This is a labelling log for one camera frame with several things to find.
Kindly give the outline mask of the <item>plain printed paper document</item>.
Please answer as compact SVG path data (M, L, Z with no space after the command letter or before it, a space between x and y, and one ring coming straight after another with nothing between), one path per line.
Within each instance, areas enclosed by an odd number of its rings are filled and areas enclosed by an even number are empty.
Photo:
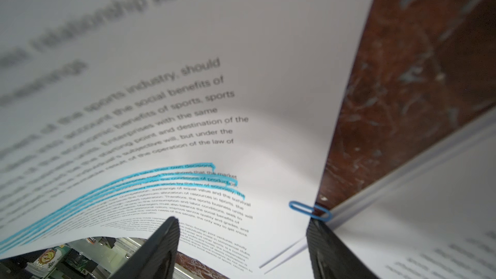
M330 210L324 222L378 278L495 277L495 111ZM306 236L265 278L314 278Z

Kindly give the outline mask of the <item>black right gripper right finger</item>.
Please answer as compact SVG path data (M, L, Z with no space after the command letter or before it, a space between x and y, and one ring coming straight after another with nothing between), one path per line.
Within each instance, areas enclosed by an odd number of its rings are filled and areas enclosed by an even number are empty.
M324 222L310 219L306 238L315 279L378 279Z

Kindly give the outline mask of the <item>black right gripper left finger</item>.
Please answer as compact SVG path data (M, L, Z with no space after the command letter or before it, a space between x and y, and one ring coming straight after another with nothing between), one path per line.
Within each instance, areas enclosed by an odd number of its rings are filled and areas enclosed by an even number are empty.
M169 217L110 278L173 278L179 240L179 221Z

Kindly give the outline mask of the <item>blue paperclip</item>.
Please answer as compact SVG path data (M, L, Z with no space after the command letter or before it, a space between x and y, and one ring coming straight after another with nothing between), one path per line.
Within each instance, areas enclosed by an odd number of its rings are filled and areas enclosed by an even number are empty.
M304 214L321 222L329 222L333 218L330 210L317 204L310 206L299 201L290 201L289 207L298 213Z

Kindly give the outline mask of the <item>highlighted printed paper document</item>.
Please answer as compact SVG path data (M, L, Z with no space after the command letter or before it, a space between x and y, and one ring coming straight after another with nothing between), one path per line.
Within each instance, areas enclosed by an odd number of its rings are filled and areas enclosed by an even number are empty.
M229 278L299 241L372 0L1 0L1 257L150 238Z

